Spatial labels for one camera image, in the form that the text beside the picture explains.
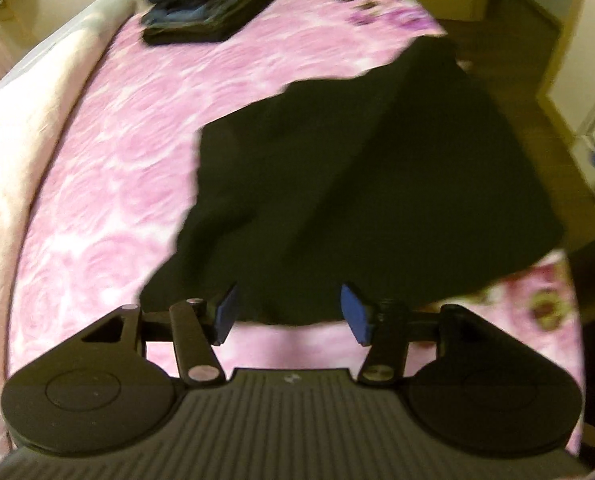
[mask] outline bed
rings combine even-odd
[[[136,302],[193,205],[204,124],[295,80],[358,76],[417,36],[445,33],[415,0],[276,0],[225,43],[151,48],[135,8],[136,0],[98,0],[0,83],[0,391],[43,352]],[[452,301],[583,387],[564,251]],[[406,373],[433,352],[417,345]],[[216,353],[227,372],[357,373],[366,349],[343,323],[240,323]],[[172,345],[149,344],[148,358],[177,374]],[[578,425],[569,451],[579,444]],[[0,413],[0,460],[10,449]]]

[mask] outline silver rivet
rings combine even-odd
[[[198,365],[189,370],[189,378],[198,383],[213,381],[220,376],[220,370],[211,365]]]
[[[362,376],[374,383],[384,383],[393,379],[395,370],[387,365],[371,365],[367,368]]]

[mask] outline white blanket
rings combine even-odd
[[[97,0],[0,87],[0,394],[10,297],[31,203],[85,82],[135,6],[136,0]],[[0,413],[0,460],[9,450]]]

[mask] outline black plastic device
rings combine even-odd
[[[581,392],[563,369],[481,317],[374,303],[341,308],[370,346],[345,369],[236,369],[211,344],[238,288],[143,313],[124,305],[14,374],[2,413],[17,444],[8,480],[554,480],[588,469],[565,450]],[[174,343],[180,378],[145,358]],[[437,359],[412,377],[410,343]]]

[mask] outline pink fabric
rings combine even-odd
[[[149,48],[140,41],[139,17],[124,26],[76,107],[38,196],[14,291],[10,373],[136,301],[173,251],[193,205],[204,124],[297,79],[358,76],[392,60],[417,36],[444,34],[414,0],[380,0],[371,9],[368,1],[277,0],[221,44]],[[359,12],[371,17],[360,19]],[[583,383],[580,323],[561,251],[456,301]],[[239,324],[217,354],[227,371],[356,372],[365,349],[342,323]],[[150,344],[148,357],[177,373],[171,345]],[[433,348],[418,346],[407,373],[431,359]],[[578,444],[579,432],[569,449]]]

